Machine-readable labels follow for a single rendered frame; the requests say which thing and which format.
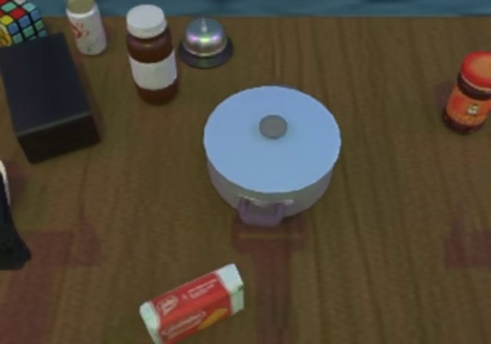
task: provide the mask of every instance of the wooden table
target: wooden table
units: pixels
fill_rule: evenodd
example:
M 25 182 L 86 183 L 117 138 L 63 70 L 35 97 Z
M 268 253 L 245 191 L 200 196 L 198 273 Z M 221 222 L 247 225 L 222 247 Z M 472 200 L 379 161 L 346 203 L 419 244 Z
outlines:
M 462 57 L 491 49 L 491 20 L 220 20 L 234 58 L 210 71 L 181 65 L 180 96 L 158 108 L 133 89 L 124 20 L 107 19 L 108 50 L 74 53 L 104 123 L 89 150 L 29 165 L 0 90 L 0 158 L 34 255 L 0 273 L 2 344 L 149 343 L 143 301 L 231 262 L 246 310 L 189 342 L 487 342 L 489 127 L 461 137 L 440 109 Z M 188 21 L 170 21 L 176 41 Z M 69 33 L 64 19 L 48 25 Z M 312 94 L 343 137 L 328 192 L 274 233 L 234 221 L 202 147 L 212 109 L 261 84 Z

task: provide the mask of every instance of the toothpaste box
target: toothpaste box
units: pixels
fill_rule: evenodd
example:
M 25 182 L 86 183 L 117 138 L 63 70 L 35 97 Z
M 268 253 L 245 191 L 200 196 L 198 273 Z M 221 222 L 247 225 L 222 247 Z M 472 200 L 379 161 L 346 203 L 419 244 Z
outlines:
M 140 315 L 155 344 L 170 344 L 242 309 L 243 282 L 230 264 L 145 302 Z

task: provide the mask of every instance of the pot lid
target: pot lid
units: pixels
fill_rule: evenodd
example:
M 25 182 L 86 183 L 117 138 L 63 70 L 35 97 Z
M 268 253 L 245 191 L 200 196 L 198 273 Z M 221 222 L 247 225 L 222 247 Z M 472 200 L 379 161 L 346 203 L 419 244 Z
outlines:
M 313 97 L 267 86 L 221 102 L 206 122 L 203 143 L 209 162 L 228 181 L 259 193 L 288 193 L 332 170 L 341 134 Z

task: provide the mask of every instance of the bottle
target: bottle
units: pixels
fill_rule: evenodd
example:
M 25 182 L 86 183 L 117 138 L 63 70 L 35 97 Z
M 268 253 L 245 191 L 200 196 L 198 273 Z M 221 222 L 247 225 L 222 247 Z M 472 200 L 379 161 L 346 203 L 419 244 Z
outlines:
M 443 122 L 461 134 L 478 131 L 491 109 L 491 52 L 473 52 L 462 63 L 443 110 Z
M 178 91 L 176 57 L 169 26 L 161 8 L 135 6 L 127 13 L 127 50 L 139 96 L 164 104 Z

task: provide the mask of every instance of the rubik's cube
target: rubik's cube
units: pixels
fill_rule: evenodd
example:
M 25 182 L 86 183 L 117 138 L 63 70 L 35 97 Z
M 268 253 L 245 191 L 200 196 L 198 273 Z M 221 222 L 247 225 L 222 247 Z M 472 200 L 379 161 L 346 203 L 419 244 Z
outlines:
M 41 13 L 27 0 L 0 0 L 0 47 L 46 35 Z

